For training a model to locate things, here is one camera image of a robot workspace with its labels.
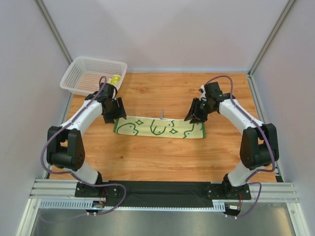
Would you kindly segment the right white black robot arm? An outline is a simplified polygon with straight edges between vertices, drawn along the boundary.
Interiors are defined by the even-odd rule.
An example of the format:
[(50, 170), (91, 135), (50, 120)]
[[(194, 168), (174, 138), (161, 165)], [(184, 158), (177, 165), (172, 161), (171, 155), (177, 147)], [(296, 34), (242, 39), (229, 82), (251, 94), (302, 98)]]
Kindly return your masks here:
[(273, 124), (253, 117), (233, 98), (194, 98), (185, 121), (204, 123), (214, 111), (226, 117), (242, 135), (240, 162), (221, 183), (221, 193), (230, 196), (234, 191), (242, 191), (254, 175), (274, 172), (279, 157), (277, 130)]

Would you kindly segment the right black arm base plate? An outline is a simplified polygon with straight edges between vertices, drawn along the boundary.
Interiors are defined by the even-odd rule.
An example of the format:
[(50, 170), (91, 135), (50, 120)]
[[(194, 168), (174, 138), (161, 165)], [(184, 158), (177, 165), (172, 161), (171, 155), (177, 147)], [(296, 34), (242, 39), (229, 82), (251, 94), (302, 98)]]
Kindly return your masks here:
[(208, 199), (211, 200), (250, 200), (251, 193), (248, 185), (239, 187), (224, 187), (223, 184), (209, 184), (206, 186)]

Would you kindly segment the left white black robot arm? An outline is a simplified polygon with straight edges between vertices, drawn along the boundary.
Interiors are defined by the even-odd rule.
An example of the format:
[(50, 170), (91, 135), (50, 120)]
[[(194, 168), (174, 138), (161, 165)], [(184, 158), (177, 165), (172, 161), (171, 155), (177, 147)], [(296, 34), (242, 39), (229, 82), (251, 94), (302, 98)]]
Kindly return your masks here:
[(103, 116), (105, 123), (126, 119), (123, 100), (100, 96), (94, 98), (89, 95), (81, 108), (60, 126), (51, 126), (47, 134), (47, 143), (43, 153), (46, 153), (48, 164), (63, 169), (63, 172), (50, 173), (54, 175), (71, 174), (85, 185), (100, 187), (101, 174), (93, 169), (85, 160), (83, 135), (96, 118)]

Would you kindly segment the dark green patterned towel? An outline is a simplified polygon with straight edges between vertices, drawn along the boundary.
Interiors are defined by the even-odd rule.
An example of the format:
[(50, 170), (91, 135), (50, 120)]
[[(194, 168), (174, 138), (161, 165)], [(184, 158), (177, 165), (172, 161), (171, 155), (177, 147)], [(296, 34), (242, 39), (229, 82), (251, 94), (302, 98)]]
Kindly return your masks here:
[(160, 119), (127, 116), (115, 121), (114, 133), (131, 136), (203, 139), (206, 137), (205, 124), (191, 124), (183, 119)]

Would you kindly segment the yellow-green crocodile towel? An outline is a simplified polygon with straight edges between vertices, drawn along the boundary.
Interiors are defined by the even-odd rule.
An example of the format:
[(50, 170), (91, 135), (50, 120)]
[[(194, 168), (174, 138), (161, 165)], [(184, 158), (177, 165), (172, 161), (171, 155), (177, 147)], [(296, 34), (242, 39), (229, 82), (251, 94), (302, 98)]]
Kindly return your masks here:
[(120, 75), (113, 75), (112, 78), (108, 81), (108, 83), (113, 86), (117, 86), (120, 83), (120, 80), (121, 80)]

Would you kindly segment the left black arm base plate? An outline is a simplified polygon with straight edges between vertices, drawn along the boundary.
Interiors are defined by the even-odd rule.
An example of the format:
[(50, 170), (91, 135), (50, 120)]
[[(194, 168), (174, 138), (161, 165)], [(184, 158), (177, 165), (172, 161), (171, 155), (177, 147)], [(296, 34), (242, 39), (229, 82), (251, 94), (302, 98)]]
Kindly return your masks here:
[(117, 185), (108, 187), (92, 187), (78, 182), (74, 196), (79, 198), (121, 198), (124, 195), (124, 192), (124, 189)]

